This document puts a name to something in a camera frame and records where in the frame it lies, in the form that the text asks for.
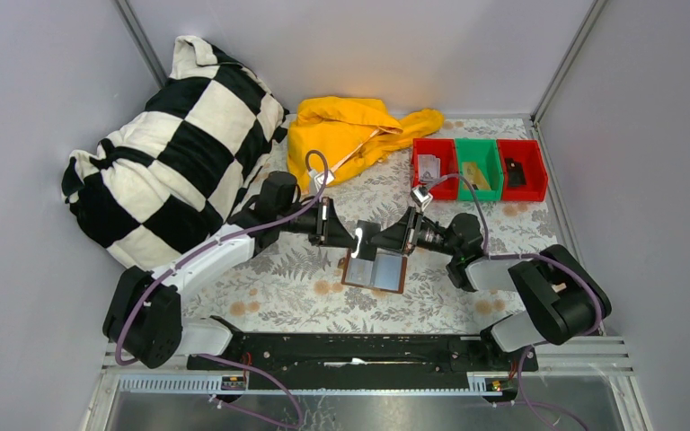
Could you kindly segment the brown leather card holder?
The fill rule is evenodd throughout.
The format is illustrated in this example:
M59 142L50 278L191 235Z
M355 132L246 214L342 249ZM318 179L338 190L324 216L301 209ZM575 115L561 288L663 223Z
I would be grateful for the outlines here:
M341 283L400 295L404 290L407 265L407 257L394 253L378 252L374 260L347 255Z

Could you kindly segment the gold card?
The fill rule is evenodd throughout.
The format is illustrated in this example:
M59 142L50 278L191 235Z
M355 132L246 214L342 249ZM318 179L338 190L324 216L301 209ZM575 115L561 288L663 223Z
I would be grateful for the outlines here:
M491 185L485 177L485 172L477 162L462 162L460 172L473 186L473 189L482 191L491 190Z

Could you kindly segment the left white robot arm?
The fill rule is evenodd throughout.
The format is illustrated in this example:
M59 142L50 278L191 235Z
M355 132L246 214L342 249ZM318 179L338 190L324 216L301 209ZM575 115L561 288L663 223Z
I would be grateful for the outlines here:
M316 246L354 250L358 240L337 217L331 198L303 199L295 177L272 172L260 192L212 236L171 263L126 269L119 278L102 333L148 368L172 356L221 356L234 336L218 318L187 319L181 306L229 269L257 257L281 233L304 234Z

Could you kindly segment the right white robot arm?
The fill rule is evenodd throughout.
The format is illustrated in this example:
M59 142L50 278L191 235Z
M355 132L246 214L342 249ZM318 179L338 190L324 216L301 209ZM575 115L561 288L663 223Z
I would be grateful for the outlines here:
M442 226L413 207L389 227L368 229L359 236L361 249L404 256L423 249L447 255L451 283L466 292L494 288L516 292L523 311L481 332L498 352L562 345L594 332L611 313L606 293L564 246L554 244L537 253L490 255L484 244L483 226L476 215L459 213Z

